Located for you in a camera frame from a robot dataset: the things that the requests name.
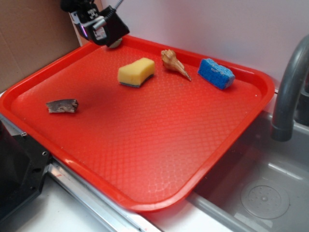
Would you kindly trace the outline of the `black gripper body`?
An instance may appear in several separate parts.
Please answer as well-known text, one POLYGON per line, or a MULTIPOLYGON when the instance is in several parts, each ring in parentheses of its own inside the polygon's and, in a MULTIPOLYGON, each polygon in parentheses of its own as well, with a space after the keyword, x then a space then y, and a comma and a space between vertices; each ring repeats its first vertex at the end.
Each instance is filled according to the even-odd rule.
POLYGON ((107 22, 111 7, 100 11, 93 0, 62 0, 60 8, 69 13, 79 34, 97 45, 111 45, 107 22))

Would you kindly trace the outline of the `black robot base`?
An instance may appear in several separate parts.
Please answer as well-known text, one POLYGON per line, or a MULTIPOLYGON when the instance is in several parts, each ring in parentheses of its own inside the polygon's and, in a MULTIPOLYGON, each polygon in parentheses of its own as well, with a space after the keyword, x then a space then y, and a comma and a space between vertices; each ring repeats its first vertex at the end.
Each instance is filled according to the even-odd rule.
POLYGON ((11 135, 0 124, 0 221, 42 192, 50 152, 29 135, 11 135))

